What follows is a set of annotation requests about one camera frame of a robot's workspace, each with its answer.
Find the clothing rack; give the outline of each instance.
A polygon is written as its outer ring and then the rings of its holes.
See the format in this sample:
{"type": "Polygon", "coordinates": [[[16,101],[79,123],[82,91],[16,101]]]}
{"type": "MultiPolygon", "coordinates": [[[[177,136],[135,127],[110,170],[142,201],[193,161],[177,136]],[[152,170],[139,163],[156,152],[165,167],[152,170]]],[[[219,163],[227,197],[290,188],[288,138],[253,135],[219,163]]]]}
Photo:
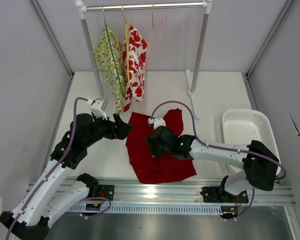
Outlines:
{"type": "Polygon", "coordinates": [[[137,4],[137,5],[113,5],[113,6],[86,6],[84,5],[82,0],[76,0],[75,6],[78,9],[79,17],[81,20],[81,25],[84,33],[84,38],[86,41],[86,45],[88,47],[90,61],[93,68],[93,74],[95,77],[96,85],[98,87],[98,93],[101,98],[105,97],[105,93],[103,91],[103,87],[100,80],[99,70],[97,67],[97,63],[95,61],[95,53],[92,47],[91,38],[89,34],[89,29],[86,20],[86,13],[90,12],[107,12],[107,11],[124,11],[124,10],[146,10],[146,9],[175,9],[175,8],[203,8],[204,15],[202,19],[200,39],[198,44],[198,49],[196,53],[195,65],[193,76],[191,77],[191,73],[189,70],[186,70],[186,78],[189,85],[188,95],[191,98],[192,108],[195,117],[200,118],[199,114],[199,104],[197,103],[197,80],[200,62],[202,58],[202,51],[205,41],[206,29],[208,24],[208,18],[211,11],[213,0],[203,0],[200,2],[185,2],[185,3],[156,3],[156,4],[137,4]]]}

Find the metal frame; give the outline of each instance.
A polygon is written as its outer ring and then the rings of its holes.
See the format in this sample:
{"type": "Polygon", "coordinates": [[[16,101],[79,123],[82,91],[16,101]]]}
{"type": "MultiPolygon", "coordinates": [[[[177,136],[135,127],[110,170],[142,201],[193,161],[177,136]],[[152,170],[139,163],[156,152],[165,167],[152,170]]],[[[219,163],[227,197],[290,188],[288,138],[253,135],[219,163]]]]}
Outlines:
{"type": "Polygon", "coordinates": [[[250,81],[248,80],[246,74],[244,74],[244,73],[242,73],[242,78],[243,78],[246,93],[247,93],[248,98],[249,98],[251,109],[258,111],[259,110],[258,105],[257,105],[256,99],[255,99],[254,92],[252,91],[250,81]]]}
{"type": "MultiPolygon", "coordinates": [[[[86,20],[86,13],[91,12],[106,12],[106,11],[123,11],[123,10],[146,10],[146,9],[175,9],[175,8],[204,8],[204,15],[202,19],[201,33],[200,39],[196,54],[196,60],[194,65],[194,73],[193,78],[191,78],[191,87],[188,91],[189,95],[192,96],[191,100],[193,100],[193,96],[197,95],[196,85],[198,80],[199,67],[202,58],[203,46],[205,41],[205,35],[207,30],[208,18],[211,11],[212,0],[203,0],[200,2],[186,2],[186,3],[155,3],[155,4],[138,4],[138,5],[113,5],[113,6],[86,6],[82,2],[82,0],[76,0],[75,5],[78,9],[82,30],[84,33],[84,38],[86,41],[86,45],[89,51],[90,61],[93,68],[93,73],[95,77],[95,81],[98,87],[99,96],[104,98],[105,93],[102,88],[101,79],[99,75],[99,70],[97,67],[97,63],[95,61],[95,53],[92,47],[91,38],[89,34],[89,29],[86,20]]],[[[196,114],[196,110],[194,108],[196,104],[192,104],[194,115],[198,117],[196,114]]]]}
{"type": "Polygon", "coordinates": [[[285,215],[294,240],[300,240],[300,218],[295,206],[285,206],[285,215]]]}
{"type": "Polygon", "coordinates": [[[70,78],[70,82],[67,86],[66,93],[65,93],[64,98],[62,100],[62,104],[61,104],[60,110],[59,110],[59,115],[58,115],[58,118],[57,118],[57,121],[56,121],[56,124],[55,124],[55,127],[54,127],[53,135],[52,135],[52,137],[49,141],[49,148],[46,151],[46,153],[44,154],[44,161],[43,161],[43,164],[40,168],[41,172],[39,173],[39,176],[45,170],[46,164],[50,159],[50,154],[53,151],[54,143],[55,143],[55,140],[56,140],[56,137],[57,137],[57,133],[58,133],[58,129],[59,129],[59,126],[60,126],[61,118],[62,118],[62,115],[63,115],[64,110],[65,110],[65,106],[66,106],[67,99],[68,99],[68,96],[69,96],[69,93],[70,93],[72,82],[73,82],[73,77],[70,78]]]}
{"type": "Polygon", "coordinates": [[[69,76],[72,78],[74,73],[71,71],[71,67],[67,61],[67,58],[66,58],[64,52],[62,51],[62,49],[57,41],[57,38],[56,38],[54,32],[52,31],[52,28],[45,16],[44,12],[42,11],[42,9],[40,7],[40,4],[38,3],[37,0],[29,0],[29,3],[31,5],[31,7],[33,8],[34,13],[37,15],[37,17],[43,27],[43,30],[45,31],[48,39],[50,40],[50,42],[55,50],[55,53],[58,55],[58,57],[60,58],[60,60],[63,63],[65,70],[67,71],[69,76]]]}
{"type": "Polygon", "coordinates": [[[266,39],[264,40],[264,42],[262,44],[262,47],[261,47],[259,53],[255,57],[249,71],[246,74],[246,77],[247,77],[248,80],[250,80],[251,74],[257,68],[257,66],[259,65],[261,59],[263,58],[263,56],[267,52],[270,44],[273,42],[276,34],[278,33],[279,28],[281,27],[282,23],[286,19],[287,15],[289,13],[289,10],[291,9],[294,2],[295,2],[295,0],[287,0],[286,3],[284,4],[283,8],[281,9],[281,12],[279,13],[279,16],[277,17],[275,23],[273,24],[268,36],[266,37],[266,39]]]}

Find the white laundry basket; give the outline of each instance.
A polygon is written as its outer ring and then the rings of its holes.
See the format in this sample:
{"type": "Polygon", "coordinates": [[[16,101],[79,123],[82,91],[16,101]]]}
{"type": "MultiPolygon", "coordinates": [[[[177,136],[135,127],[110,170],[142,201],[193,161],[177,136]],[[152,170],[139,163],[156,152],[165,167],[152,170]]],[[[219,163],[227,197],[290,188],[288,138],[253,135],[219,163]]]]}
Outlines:
{"type": "MultiPolygon", "coordinates": [[[[250,109],[232,109],[222,116],[223,139],[226,144],[250,144],[252,140],[262,142],[280,161],[274,133],[269,119],[262,112],[250,109]]],[[[238,173],[240,168],[228,165],[238,173]]]]}

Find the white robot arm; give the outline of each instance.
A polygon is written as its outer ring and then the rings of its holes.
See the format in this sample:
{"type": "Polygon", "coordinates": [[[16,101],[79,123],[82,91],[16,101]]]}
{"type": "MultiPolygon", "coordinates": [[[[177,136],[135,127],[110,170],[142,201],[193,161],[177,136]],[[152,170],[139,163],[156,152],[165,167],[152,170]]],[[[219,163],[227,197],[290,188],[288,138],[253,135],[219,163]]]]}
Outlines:
{"type": "Polygon", "coordinates": [[[114,122],[110,121],[104,112],[104,99],[88,100],[87,103],[92,114],[76,116],[75,128],[72,122],[70,131],[55,146],[50,161],[31,191],[15,209],[5,211],[0,216],[0,222],[21,240],[43,240],[56,220],[74,204],[87,197],[98,197],[98,180],[84,173],[68,191],[51,200],[63,181],[87,156],[88,147],[102,138],[123,140],[133,128],[124,123],[118,114],[113,115],[114,122]],[[73,141],[65,155],[73,129],[73,141]]]}
{"type": "Polygon", "coordinates": [[[147,136],[147,143],[154,157],[169,153],[181,160],[210,160],[242,169],[233,176],[224,177],[219,190],[221,195],[235,197],[252,188],[273,190],[279,159],[262,142],[253,140],[248,145],[199,142],[193,135],[176,136],[161,118],[149,119],[149,124],[154,127],[154,131],[147,136]]]}

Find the gray floor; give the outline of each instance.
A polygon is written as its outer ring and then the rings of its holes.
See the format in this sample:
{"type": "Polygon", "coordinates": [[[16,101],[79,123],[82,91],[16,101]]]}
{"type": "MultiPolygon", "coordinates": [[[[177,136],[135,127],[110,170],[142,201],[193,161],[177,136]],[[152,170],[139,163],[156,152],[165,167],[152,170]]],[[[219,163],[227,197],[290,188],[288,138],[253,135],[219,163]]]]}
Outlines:
{"type": "Polygon", "coordinates": [[[283,207],[253,207],[237,222],[219,216],[104,214],[57,221],[47,240],[292,240],[283,207]]]}

